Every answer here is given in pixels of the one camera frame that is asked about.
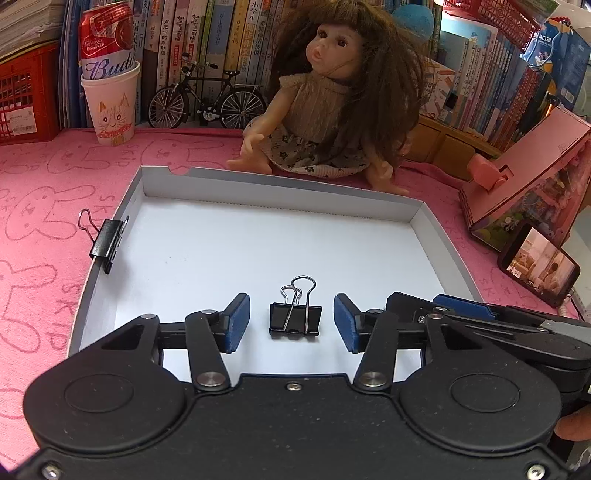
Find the right hand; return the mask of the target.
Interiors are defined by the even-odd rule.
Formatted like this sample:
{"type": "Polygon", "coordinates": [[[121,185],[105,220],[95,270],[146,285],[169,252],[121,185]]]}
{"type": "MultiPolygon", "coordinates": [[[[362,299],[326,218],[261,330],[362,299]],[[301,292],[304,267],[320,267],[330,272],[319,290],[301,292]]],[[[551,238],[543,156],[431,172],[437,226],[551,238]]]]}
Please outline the right hand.
{"type": "Polygon", "coordinates": [[[555,434],[563,440],[585,442],[591,440],[591,406],[565,416],[559,420],[555,434]]]}

